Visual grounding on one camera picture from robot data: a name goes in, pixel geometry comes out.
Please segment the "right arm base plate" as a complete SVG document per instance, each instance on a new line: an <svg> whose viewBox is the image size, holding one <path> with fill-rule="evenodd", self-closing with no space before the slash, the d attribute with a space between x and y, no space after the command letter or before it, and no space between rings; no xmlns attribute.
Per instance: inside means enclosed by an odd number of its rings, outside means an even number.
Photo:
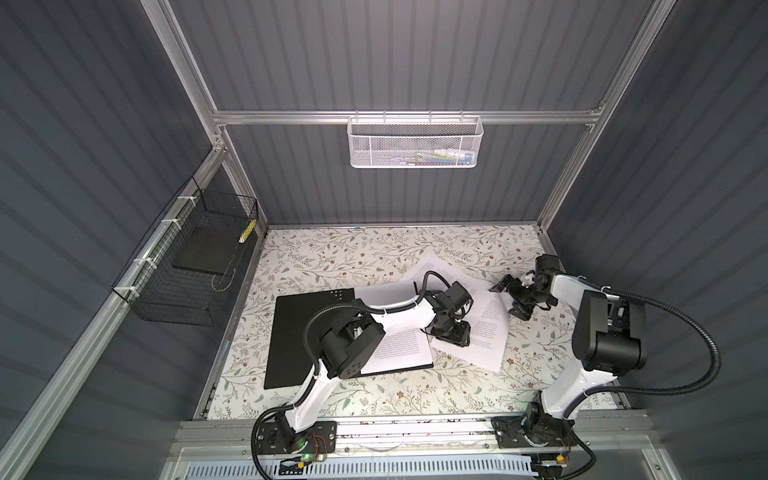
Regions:
<svg viewBox="0 0 768 480"><path fill-rule="evenodd" d="M501 448L570 448L577 444L564 421L548 415L536 419L497 416L491 419L491 426Z"/></svg>

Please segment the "red folder black inside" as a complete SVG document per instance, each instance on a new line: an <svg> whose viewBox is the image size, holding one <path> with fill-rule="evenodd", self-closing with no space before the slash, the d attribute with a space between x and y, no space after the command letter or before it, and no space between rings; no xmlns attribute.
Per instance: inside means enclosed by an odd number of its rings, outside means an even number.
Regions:
<svg viewBox="0 0 768 480"><path fill-rule="evenodd" d="M302 384L312 366L303 345L303 332L308 321L323 307L356 299L354 289L282 295L277 298L264 380L265 389Z"/></svg>

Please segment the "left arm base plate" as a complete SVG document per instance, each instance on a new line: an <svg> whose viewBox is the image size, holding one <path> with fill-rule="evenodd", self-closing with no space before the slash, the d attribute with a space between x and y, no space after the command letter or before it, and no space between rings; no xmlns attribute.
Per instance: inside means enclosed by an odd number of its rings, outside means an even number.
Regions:
<svg viewBox="0 0 768 480"><path fill-rule="evenodd" d="M296 432L286 420L268 420L258 426L252 450L257 455L333 453L337 427L334 421L318 421Z"/></svg>

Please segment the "printed paper sheet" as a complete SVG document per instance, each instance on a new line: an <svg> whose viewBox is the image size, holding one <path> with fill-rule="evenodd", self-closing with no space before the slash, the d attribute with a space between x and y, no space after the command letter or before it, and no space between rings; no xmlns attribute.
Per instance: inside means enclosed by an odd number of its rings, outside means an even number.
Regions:
<svg viewBox="0 0 768 480"><path fill-rule="evenodd" d="M418 295L413 281L402 281L360 287L354 289L355 297L371 307L403 303ZM427 336L419 329L402 333L387 333L380 342L360 376L396 373L422 368L431 368L433 358Z"/></svg>
<svg viewBox="0 0 768 480"><path fill-rule="evenodd" d="M449 283L458 281L474 300L465 317L471 326L469 345L459 347L433 339L430 341L431 348L498 374L502 367L509 331L509 315L501 296L489 291L492 287L489 281L466 274L437 257L432 251L428 251L408 270L401 277L401 281L416 282L420 285L428 270L439 273Z"/></svg>

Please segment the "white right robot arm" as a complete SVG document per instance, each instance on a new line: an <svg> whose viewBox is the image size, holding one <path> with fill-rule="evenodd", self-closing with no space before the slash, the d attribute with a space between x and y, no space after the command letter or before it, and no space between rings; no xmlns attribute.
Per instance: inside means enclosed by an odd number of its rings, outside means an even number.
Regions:
<svg viewBox="0 0 768 480"><path fill-rule="evenodd" d="M537 273L529 285L506 275L490 290L508 293L513 299L509 313L524 321L541 302L565 304L576 317L571 337L575 359L552 385L535 393L521 422L522 434L533 446L567 439L566 427L573 423L588 389L609 384L646 363L645 306L638 300L606 293L563 273Z"/></svg>

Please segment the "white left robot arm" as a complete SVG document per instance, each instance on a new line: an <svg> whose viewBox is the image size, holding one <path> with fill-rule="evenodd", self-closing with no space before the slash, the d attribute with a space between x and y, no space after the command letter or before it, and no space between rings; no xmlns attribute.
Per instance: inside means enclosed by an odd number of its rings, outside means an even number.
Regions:
<svg viewBox="0 0 768 480"><path fill-rule="evenodd" d="M323 307L310 318L302 337L310 369L299 392L276 415L285 432L308 432L339 383L359 374L388 337L419 330L455 346L469 345L471 326L465 316L474 299L458 281L443 290L428 289L431 276L442 278L429 271L418 293L406 300L373 306L356 298Z"/></svg>

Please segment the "printed paper sheet back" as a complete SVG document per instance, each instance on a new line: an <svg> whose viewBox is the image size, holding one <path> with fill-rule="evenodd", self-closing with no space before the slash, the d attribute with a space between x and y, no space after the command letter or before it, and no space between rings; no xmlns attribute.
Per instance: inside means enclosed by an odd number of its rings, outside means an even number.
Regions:
<svg viewBox="0 0 768 480"><path fill-rule="evenodd" d="M428 270L439 273L449 283L458 281L474 300L465 317L471 326L469 345L459 347L433 339L430 341L431 348L498 374L502 367L509 331L509 315L501 296L489 291L492 287L489 281L466 274L437 257L432 251L428 251L408 270L401 277L401 281L416 282L420 285Z"/></svg>

